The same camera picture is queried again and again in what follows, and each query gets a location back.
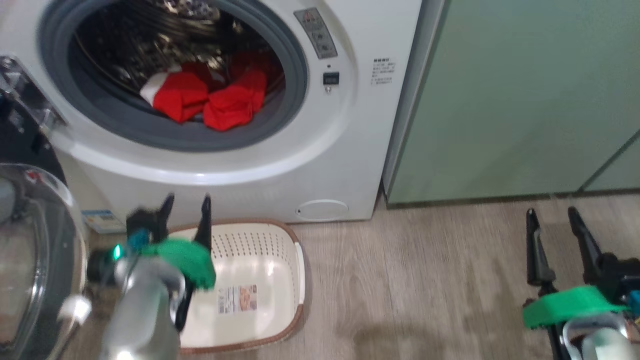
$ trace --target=laminate floor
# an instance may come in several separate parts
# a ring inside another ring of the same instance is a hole
[[[522,303],[536,295],[525,278],[525,212],[538,212],[556,287],[567,289],[582,284],[571,205],[603,250],[640,257],[640,195],[396,210],[381,201],[371,221],[293,226],[307,300],[288,340],[181,359],[550,359],[546,333],[522,324]],[[97,357],[116,296],[101,296],[65,359]]]

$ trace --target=green wall panel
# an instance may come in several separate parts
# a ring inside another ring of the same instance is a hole
[[[390,203],[575,191],[640,128],[640,1],[444,16]]]

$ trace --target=sticker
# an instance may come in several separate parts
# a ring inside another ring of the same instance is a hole
[[[230,286],[218,290],[218,314],[234,314],[258,310],[256,285]]]
[[[85,210],[84,222],[98,234],[126,233],[127,228],[109,210]]]
[[[371,85],[391,84],[396,72],[396,59],[373,59],[373,71],[371,72]]]

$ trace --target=white plastic basket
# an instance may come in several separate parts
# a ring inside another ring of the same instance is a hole
[[[172,237],[193,239],[197,225]],[[211,227],[216,285],[196,291],[180,335],[183,354],[259,347],[285,339],[302,317],[305,265],[290,227],[274,220]]]

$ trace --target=washing machine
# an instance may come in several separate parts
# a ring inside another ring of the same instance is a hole
[[[170,225],[188,224],[210,193],[215,218],[367,219],[420,6],[4,0],[0,72],[45,94],[33,113],[84,209],[124,219],[173,192]],[[199,61],[228,71],[247,52],[268,54],[276,70],[245,126],[178,124],[138,94],[160,69]]]

